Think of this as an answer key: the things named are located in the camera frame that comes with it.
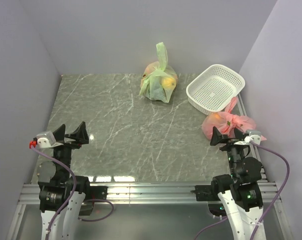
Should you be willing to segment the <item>pink plastic bag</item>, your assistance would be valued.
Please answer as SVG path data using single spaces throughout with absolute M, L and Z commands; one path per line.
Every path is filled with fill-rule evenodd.
M 232 138 L 235 137 L 234 128 L 239 128 L 242 132 L 246 132 L 247 130 L 257 129 L 257 125 L 255 121 L 250 117 L 240 116 L 231 113 L 233 108 L 236 106 L 237 102 L 238 102 L 238 97 L 237 96 L 233 97 L 223 111 L 217 112 L 223 119 L 223 121 L 220 124 L 211 124 L 209 120 L 209 116 L 205 118 L 201 128 L 202 128 L 202 132 L 204 133 L 207 139 L 211 140 L 213 127 L 216 127 L 221 134 L 228 135 L 229 137 Z

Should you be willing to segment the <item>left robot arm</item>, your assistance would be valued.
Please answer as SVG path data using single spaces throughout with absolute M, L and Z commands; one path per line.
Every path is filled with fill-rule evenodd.
M 33 150 L 53 150 L 53 156 L 36 170 L 43 240 L 74 238 L 81 205 L 91 197 L 92 189 L 88 177 L 76 176 L 71 171 L 71 155 L 73 150 L 88 143 L 86 123 L 82 122 L 69 134 L 64 124 L 53 132 L 39 133 L 29 145 Z

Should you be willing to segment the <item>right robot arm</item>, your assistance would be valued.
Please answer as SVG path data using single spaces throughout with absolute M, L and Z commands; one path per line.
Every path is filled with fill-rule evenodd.
M 262 136 L 257 130 L 241 132 L 236 128 L 234 133 L 234 137 L 229 137 L 213 127 L 210 144 L 221 144 L 220 151 L 228 156 L 230 174 L 212 179 L 211 194 L 222 202 L 234 239 L 264 240 L 266 233 L 261 220 L 264 204 L 258 185 L 262 164 L 244 153 L 251 143 L 259 145 Z

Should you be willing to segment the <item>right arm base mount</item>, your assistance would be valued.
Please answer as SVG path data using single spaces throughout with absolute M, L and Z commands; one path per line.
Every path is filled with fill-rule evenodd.
M 191 193 L 195 194 L 197 202 L 206 202 L 208 214 L 212 218 L 224 218 L 227 216 L 223 204 L 210 185 L 196 185 Z

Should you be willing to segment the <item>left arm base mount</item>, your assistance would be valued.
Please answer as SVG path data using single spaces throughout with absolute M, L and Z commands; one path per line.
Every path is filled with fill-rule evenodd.
M 89 199 L 100 199 L 105 200 L 107 196 L 108 187 L 107 186 L 91 186 L 89 190 L 89 194 L 86 195 L 84 202 L 81 205 L 79 215 L 89 216 L 93 212 L 93 207 L 95 203 L 93 201 L 89 201 Z

